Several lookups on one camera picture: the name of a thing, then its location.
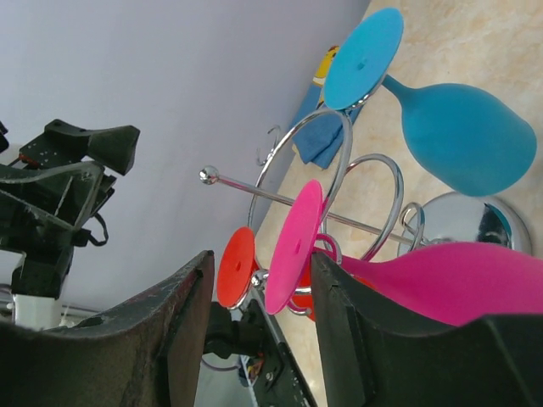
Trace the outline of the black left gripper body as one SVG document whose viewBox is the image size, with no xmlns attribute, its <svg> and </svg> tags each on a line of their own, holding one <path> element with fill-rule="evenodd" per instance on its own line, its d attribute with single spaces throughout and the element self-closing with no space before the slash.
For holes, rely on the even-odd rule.
<svg viewBox="0 0 543 407">
<path fill-rule="evenodd" d="M 108 242 L 107 226 L 98 211 L 114 193 L 114 183 L 103 182 L 92 206 L 90 216 L 103 227 L 101 240 L 84 227 L 69 230 L 40 220 L 23 204 L 1 194 L 1 249 L 25 256 L 12 272 L 10 292 L 58 297 L 70 272 L 75 248 L 84 248 L 89 243 L 102 247 Z"/>
</svg>

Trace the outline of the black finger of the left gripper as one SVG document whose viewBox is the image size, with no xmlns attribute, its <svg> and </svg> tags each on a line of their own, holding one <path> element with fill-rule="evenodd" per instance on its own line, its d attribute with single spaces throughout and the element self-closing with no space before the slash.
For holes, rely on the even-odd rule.
<svg viewBox="0 0 543 407">
<path fill-rule="evenodd" d="M 48 170 L 1 167 L 1 194 L 23 204 L 38 219 L 80 229 L 89 219 L 104 167 L 93 161 Z"/>
<path fill-rule="evenodd" d="M 52 169 L 88 157 L 124 176 L 134 165 L 139 136 L 133 125 L 86 130 L 56 119 L 20 148 L 19 159 L 35 169 Z"/>
</svg>

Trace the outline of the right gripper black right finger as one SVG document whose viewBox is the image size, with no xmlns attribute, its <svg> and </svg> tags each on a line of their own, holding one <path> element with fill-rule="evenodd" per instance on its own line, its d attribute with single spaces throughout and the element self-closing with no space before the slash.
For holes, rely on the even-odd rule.
<svg viewBox="0 0 543 407">
<path fill-rule="evenodd" d="M 312 256 L 311 272 L 329 405 L 541 405 L 540 315 L 448 326 L 360 284 L 325 254 Z"/>
</svg>

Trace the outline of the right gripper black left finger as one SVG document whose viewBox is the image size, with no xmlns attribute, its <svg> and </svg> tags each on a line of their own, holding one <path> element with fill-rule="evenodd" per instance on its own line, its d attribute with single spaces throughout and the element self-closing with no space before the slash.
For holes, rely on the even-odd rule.
<svg viewBox="0 0 543 407">
<path fill-rule="evenodd" d="M 210 250 L 71 328 L 1 325 L 3 406 L 192 406 L 215 276 Z"/>
</svg>

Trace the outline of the pink wine glass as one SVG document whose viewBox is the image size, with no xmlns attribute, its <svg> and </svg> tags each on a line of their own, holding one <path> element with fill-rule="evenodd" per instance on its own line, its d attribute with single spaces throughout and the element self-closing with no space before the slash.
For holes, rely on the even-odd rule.
<svg viewBox="0 0 543 407">
<path fill-rule="evenodd" d="M 308 181 L 283 222 L 265 289 L 271 315 L 286 307 L 310 262 L 322 201 L 320 182 Z M 542 311 L 541 259 L 492 243 L 441 243 L 380 263 L 344 256 L 341 266 L 384 297 L 452 326 Z"/>
</svg>

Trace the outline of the red wine glass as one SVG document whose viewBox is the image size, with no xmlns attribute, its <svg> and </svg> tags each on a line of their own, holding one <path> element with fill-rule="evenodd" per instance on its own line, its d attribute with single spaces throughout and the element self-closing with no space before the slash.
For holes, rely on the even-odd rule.
<svg viewBox="0 0 543 407">
<path fill-rule="evenodd" d="M 256 259 L 253 231 L 247 226 L 237 229 L 220 261 L 216 286 L 220 305 L 235 309 L 250 288 L 262 285 L 267 314 L 287 309 L 314 320 L 310 262 L 317 232 L 316 226 L 285 226 L 265 269 Z"/>
</svg>

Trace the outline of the blue wine glass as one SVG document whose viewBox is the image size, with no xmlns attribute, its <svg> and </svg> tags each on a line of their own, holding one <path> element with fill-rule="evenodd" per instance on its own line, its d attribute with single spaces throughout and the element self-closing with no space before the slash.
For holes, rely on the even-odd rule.
<svg viewBox="0 0 543 407">
<path fill-rule="evenodd" d="M 353 108 L 383 86 L 400 103 L 406 146 L 428 173 L 470 197 L 511 187 L 535 160 L 534 129 L 480 88 L 457 83 L 411 88 L 389 75 L 403 30 L 396 8 L 365 18 L 333 58 L 323 86 L 326 106 Z"/>
</svg>

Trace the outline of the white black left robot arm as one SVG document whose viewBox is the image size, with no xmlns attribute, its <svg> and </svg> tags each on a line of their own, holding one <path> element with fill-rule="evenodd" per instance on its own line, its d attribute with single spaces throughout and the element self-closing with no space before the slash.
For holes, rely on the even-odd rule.
<svg viewBox="0 0 543 407">
<path fill-rule="evenodd" d="M 85 227 L 105 223 L 100 209 L 117 176 L 133 167 L 140 131 L 133 125 L 87 130 L 55 119 L 1 166 L 1 250 L 20 254 L 11 281 L 12 321 L 35 331 L 61 322 L 60 298 L 76 248 L 102 247 Z"/>
</svg>

